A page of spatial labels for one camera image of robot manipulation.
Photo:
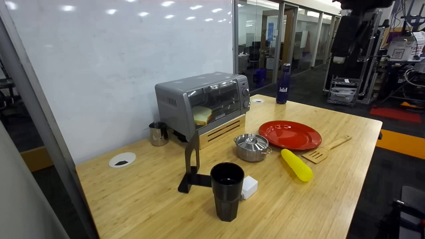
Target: wooden table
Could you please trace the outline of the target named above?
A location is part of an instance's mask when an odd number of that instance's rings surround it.
[[[189,194],[177,191],[185,173],[185,144],[173,138],[154,147],[143,139],[76,167],[100,237],[344,239],[382,122],[295,102],[278,105],[262,95],[251,100],[258,98],[265,103],[252,102],[245,129],[200,151],[199,173],[209,174],[215,164],[230,161],[259,182],[258,191],[240,202],[234,221],[218,219],[211,188],[192,186]],[[321,134],[323,144],[346,134],[353,138],[317,165],[303,159],[314,173],[305,183],[278,148],[258,163],[236,157],[233,138],[258,133],[260,125],[271,120],[306,124]],[[108,161],[123,152],[134,152],[135,162],[109,167]]]

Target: whiteboard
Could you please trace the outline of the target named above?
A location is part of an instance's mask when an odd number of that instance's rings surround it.
[[[232,1],[13,4],[12,19],[76,164],[149,135],[149,123],[159,120],[155,84],[233,72]]]

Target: orange floor tape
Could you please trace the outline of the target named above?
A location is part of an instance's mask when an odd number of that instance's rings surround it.
[[[382,140],[377,147],[425,159],[425,139],[388,130],[381,130]]]

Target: slice of bread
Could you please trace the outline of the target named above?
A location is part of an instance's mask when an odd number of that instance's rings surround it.
[[[213,111],[204,106],[195,106],[192,108],[193,119],[196,125],[206,126],[211,119]]]

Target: red mat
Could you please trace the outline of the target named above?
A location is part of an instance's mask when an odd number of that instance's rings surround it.
[[[410,121],[415,123],[422,123],[421,115],[403,110],[391,109],[391,108],[372,108],[370,114],[384,116],[397,120]]]

